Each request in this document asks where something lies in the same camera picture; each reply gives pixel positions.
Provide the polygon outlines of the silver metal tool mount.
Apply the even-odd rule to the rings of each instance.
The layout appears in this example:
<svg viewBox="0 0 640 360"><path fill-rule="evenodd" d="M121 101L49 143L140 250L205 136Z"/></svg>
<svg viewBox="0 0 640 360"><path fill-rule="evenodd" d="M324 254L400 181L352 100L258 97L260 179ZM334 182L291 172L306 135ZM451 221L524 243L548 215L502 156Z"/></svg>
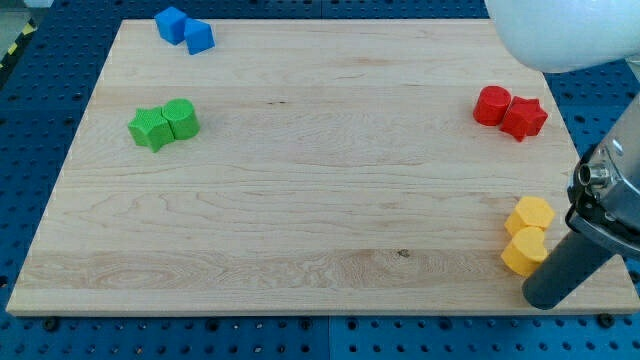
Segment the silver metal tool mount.
<svg viewBox="0 0 640 360"><path fill-rule="evenodd" d="M566 222L576 233L631 259L639 257L639 99L574 171Z"/></svg>

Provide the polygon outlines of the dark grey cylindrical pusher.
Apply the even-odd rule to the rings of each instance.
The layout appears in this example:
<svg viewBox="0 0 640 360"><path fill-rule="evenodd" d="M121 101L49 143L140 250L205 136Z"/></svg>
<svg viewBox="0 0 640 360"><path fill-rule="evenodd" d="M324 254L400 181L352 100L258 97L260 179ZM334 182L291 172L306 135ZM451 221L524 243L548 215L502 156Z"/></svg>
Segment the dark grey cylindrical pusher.
<svg viewBox="0 0 640 360"><path fill-rule="evenodd" d="M608 249L570 231L524 281L523 296L535 308L552 309L612 257Z"/></svg>

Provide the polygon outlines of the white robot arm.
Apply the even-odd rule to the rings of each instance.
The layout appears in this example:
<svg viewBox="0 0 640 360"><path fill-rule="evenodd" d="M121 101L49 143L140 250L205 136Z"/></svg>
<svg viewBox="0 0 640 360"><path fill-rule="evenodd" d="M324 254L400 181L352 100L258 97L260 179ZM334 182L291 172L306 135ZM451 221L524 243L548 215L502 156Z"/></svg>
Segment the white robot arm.
<svg viewBox="0 0 640 360"><path fill-rule="evenodd" d="M486 0L498 36L521 64L563 73L639 52L638 0ZM587 151L569 182L569 232L522 285L554 308L615 255L639 257L639 98Z"/></svg>

